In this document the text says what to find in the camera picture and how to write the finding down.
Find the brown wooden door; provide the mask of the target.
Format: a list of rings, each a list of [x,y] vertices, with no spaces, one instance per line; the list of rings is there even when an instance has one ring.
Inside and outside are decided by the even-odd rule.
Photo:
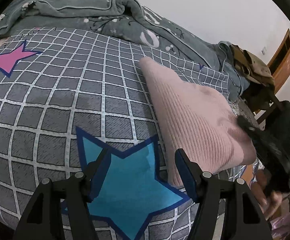
[[[276,94],[290,76],[290,30],[288,29],[283,41],[268,63],[271,75],[274,78]]]

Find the grey checked duvet cover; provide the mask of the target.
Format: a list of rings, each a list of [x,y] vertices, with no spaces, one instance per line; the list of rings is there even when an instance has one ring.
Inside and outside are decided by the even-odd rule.
[[[38,183],[80,169],[76,129],[125,151],[159,134],[137,63],[228,94],[227,75],[174,53],[76,29],[23,29],[0,41],[0,221],[12,229]]]

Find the grey-green fleece blanket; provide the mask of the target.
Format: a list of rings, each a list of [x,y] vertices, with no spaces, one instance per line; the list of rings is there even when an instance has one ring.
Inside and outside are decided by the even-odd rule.
[[[249,81],[233,66],[231,43],[210,44],[137,0],[14,0],[0,15],[0,38],[17,29],[73,28],[184,57],[229,77],[229,100]]]

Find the black garment on chair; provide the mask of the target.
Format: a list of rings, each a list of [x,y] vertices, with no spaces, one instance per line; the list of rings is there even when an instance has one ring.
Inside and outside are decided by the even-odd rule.
[[[290,102],[281,101],[281,107],[275,109],[266,118],[265,130],[269,131],[290,157]]]

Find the wooden chair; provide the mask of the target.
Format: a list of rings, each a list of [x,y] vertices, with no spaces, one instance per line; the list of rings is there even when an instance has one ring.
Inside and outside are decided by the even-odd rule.
[[[243,92],[241,98],[246,101],[247,106],[252,112],[257,114],[260,111],[265,111],[256,119],[258,124],[261,124],[274,109],[278,108],[281,111],[284,110],[282,103],[274,94],[273,87],[252,83]]]

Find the pink knit sweater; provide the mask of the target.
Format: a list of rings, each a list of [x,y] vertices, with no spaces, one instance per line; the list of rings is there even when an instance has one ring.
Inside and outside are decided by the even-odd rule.
[[[159,123],[171,185],[183,184],[175,165],[179,148],[212,174],[255,161],[251,139],[220,92],[183,81],[174,70],[149,57],[141,58],[138,65]]]

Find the white wall switch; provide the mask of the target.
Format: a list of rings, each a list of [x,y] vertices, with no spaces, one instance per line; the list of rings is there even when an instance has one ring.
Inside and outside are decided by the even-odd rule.
[[[265,55],[265,54],[266,54],[266,52],[267,52],[267,49],[266,49],[266,47],[263,47],[263,49],[261,50],[261,52],[262,52],[262,54],[263,54],[263,55]]]

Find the brown clothes pile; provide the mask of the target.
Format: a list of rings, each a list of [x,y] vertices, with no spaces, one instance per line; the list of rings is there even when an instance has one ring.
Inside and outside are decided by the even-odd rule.
[[[232,44],[233,65],[246,79],[265,87],[275,88],[269,67],[257,56]]]

